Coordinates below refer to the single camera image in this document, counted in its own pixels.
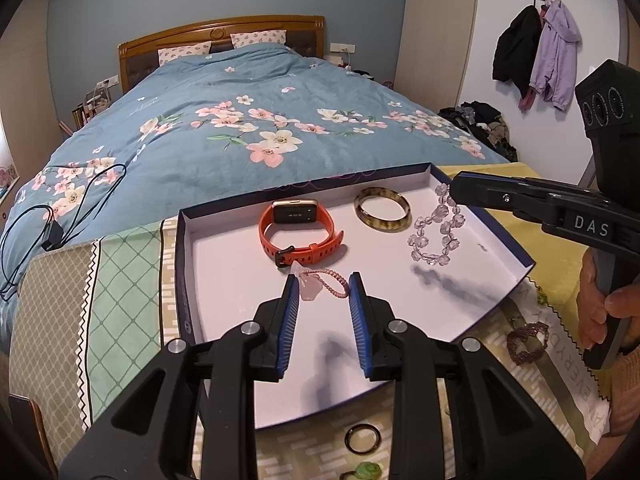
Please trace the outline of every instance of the blue wall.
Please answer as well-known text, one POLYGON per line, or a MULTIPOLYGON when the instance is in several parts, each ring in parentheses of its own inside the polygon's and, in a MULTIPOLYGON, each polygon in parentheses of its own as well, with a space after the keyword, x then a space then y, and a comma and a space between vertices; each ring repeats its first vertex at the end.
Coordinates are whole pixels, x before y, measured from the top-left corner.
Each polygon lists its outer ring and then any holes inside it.
POLYGON ((119 73, 119 44, 166 28, 251 14, 325 16, 327 46, 355 44, 355 69, 378 81, 394 78, 404 0, 50 0, 47 45, 59 117, 72 124, 71 110, 85 93, 119 73))

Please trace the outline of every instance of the screw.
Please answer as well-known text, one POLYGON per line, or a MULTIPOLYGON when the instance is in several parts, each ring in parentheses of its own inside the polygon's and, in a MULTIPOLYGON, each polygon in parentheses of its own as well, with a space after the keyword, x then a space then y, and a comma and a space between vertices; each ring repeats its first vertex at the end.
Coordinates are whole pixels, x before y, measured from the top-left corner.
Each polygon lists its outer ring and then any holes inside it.
POLYGON ((240 332, 244 335, 253 335, 260 332, 260 325, 255 321, 247 321, 240 327, 240 332))
POLYGON ((481 346, 478 339, 467 337, 462 342, 462 348, 464 348, 467 352, 477 352, 481 348, 481 346))
POLYGON ((394 334, 401 334, 402 332, 406 332, 407 325, 402 319, 395 319, 393 321, 389 321, 388 328, 394 334))
POLYGON ((183 339, 172 339, 166 344, 166 348, 172 354, 180 354, 187 348, 187 343, 183 339))

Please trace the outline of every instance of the human hand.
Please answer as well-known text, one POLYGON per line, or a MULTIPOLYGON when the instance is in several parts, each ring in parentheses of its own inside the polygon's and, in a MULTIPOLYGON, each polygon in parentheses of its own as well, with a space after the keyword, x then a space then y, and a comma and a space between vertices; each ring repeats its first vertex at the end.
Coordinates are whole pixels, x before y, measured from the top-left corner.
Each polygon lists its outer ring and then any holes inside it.
POLYGON ((605 297, 595 283, 596 266, 592 249, 582 257, 580 292, 578 293, 578 339, 586 348, 601 344, 607 336, 607 314, 624 319, 631 317, 631 326, 622 347, 640 341, 640 283, 633 283, 605 297))

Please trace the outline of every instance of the green checkered fabric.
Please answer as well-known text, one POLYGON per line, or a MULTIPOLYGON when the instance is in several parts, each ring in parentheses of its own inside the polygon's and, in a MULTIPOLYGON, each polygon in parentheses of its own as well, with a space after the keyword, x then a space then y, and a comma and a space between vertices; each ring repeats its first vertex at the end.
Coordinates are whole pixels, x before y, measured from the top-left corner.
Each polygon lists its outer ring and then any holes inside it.
POLYGON ((159 225, 101 242, 86 366, 95 420, 161 346, 159 225))

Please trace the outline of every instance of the black jacket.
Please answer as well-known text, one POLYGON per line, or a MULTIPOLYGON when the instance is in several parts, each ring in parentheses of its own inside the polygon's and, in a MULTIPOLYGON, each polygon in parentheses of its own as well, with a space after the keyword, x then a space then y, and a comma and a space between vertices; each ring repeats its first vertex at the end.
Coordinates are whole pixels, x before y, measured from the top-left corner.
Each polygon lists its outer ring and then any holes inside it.
POLYGON ((524 98, 529 91, 531 72, 536 62, 542 21, 534 6, 525 7, 498 40, 494 58, 494 79, 509 79, 524 98))

